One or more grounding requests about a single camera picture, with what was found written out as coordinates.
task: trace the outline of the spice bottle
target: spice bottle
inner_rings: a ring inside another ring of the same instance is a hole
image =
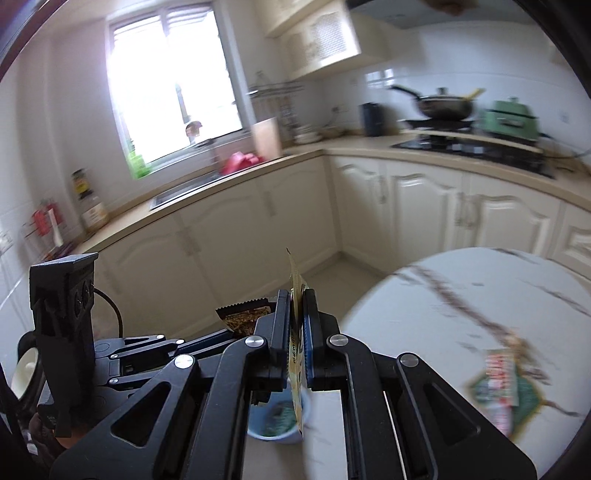
[[[100,197],[90,188],[83,168],[72,174],[74,190],[78,195],[80,213],[88,233],[94,233],[109,221],[109,213]]]

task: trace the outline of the cutting board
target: cutting board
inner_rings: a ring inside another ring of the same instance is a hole
[[[258,122],[251,127],[256,154],[265,160],[275,160],[283,156],[279,123],[277,118],[270,118]]]

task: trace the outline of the kitchen sink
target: kitchen sink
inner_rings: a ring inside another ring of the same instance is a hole
[[[168,202],[172,202],[183,195],[194,192],[195,190],[200,189],[201,187],[204,187],[205,185],[221,178],[222,174],[220,174],[218,171],[213,171],[206,173],[205,175],[200,175],[196,179],[186,181],[185,183],[182,183],[181,185],[178,185],[170,190],[166,190],[166,192],[162,192],[152,199],[150,203],[150,210],[161,207]]]

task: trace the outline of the kitchen cabinet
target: kitchen cabinet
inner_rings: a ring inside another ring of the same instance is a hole
[[[566,205],[550,258],[591,278],[591,213]]]
[[[507,181],[470,176],[462,224],[465,247],[550,252],[560,201]]]
[[[279,264],[284,281],[290,275],[286,247],[302,273],[337,253],[324,158],[282,168],[257,181],[271,218],[268,234],[283,250]]]
[[[174,215],[125,237],[100,256],[121,292],[118,297],[131,307],[129,314],[122,312],[126,336],[183,338],[220,325],[218,305]]]
[[[387,161],[393,270],[456,248],[465,177],[448,168]]]
[[[124,335],[128,335],[133,330],[138,315],[133,305],[122,295],[120,285],[106,266],[103,252],[99,253],[99,258],[95,260],[94,285],[115,302],[124,320]],[[96,293],[90,317],[95,340],[119,336],[119,323],[115,311],[106,300]]]
[[[343,250],[382,272],[392,268],[386,160],[332,157]]]
[[[278,37],[330,0],[255,0],[267,37]]]
[[[218,306],[255,299],[289,277],[279,265],[285,250],[254,180],[211,195],[178,213]]]
[[[290,80],[321,78],[389,58],[380,24],[350,14],[342,0],[333,0],[290,28],[280,44]]]

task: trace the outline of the white cabinet door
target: white cabinet door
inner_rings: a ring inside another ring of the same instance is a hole
[[[514,183],[470,176],[465,244],[521,250],[547,257],[558,218],[555,197]]]
[[[464,174],[397,161],[387,173],[395,268],[454,249]]]
[[[343,250],[387,273],[392,268],[392,255],[385,162],[371,158],[331,158]]]
[[[103,252],[135,315],[124,317],[126,336],[193,336],[211,331],[215,301],[173,215],[116,242]]]
[[[550,258],[591,278],[591,213],[567,205]]]
[[[290,275],[286,247],[301,273],[337,253],[324,158],[282,168],[257,180],[275,241],[284,252],[280,258],[284,281]]]
[[[109,271],[103,252],[95,261],[95,288],[106,293],[115,302],[124,321],[124,335],[131,336],[133,324],[141,315],[135,310],[133,303],[123,295],[121,286]],[[90,313],[92,319],[92,333],[95,340],[103,338],[117,338],[119,336],[119,322],[115,311],[105,299],[95,293],[95,305]]]
[[[247,181],[179,211],[222,305],[264,296],[288,280],[279,274],[284,254],[256,187]]]

